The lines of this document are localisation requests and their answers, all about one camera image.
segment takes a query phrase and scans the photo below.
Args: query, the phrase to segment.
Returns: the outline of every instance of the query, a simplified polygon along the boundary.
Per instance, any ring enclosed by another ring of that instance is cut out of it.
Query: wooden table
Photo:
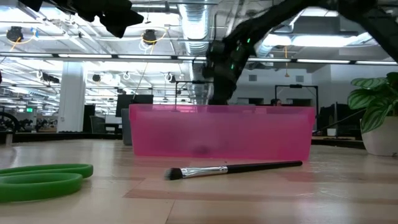
[[[0,148],[0,167],[91,163],[78,193],[0,204],[7,224],[392,224],[398,160],[313,146],[302,167],[165,181],[170,167],[258,161],[134,157],[121,141],[35,142]]]

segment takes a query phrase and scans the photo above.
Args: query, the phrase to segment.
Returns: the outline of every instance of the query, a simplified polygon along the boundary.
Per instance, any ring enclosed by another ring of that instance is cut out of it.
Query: plant leaf
[[[389,83],[398,82],[398,72],[390,72],[387,74],[387,79]]]
[[[380,127],[391,109],[392,101],[389,99],[376,98],[372,100],[361,121],[362,133],[367,133]]]
[[[365,108],[375,98],[376,98],[376,92],[373,90],[366,90],[366,89],[354,90],[349,94],[348,106],[352,110]]]
[[[375,88],[387,82],[388,80],[386,78],[355,78],[351,81],[351,84],[363,88]]]

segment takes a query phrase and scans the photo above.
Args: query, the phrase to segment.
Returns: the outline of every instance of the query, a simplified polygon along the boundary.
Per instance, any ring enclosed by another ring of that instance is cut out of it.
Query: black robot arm
[[[376,0],[285,0],[270,7],[262,16],[240,23],[222,41],[210,44],[203,67],[203,76],[214,78],[214,93],[209,104],[227,104],[249,56],[256,54],[254,44],[273,27],[310,6],[338,11],[357,22],[398,62],[398,23],[378,8]]]

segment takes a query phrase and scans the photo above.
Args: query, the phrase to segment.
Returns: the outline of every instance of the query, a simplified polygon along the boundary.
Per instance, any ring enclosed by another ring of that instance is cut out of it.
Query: plastic bin
[[[137,156],[307,160],[313,108],[130,105]]]

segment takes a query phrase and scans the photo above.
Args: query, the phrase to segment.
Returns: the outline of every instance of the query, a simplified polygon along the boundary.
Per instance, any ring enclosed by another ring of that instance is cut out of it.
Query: white column
[[[83,62],[64,62],[57,132],[82,131],[86,71]]]

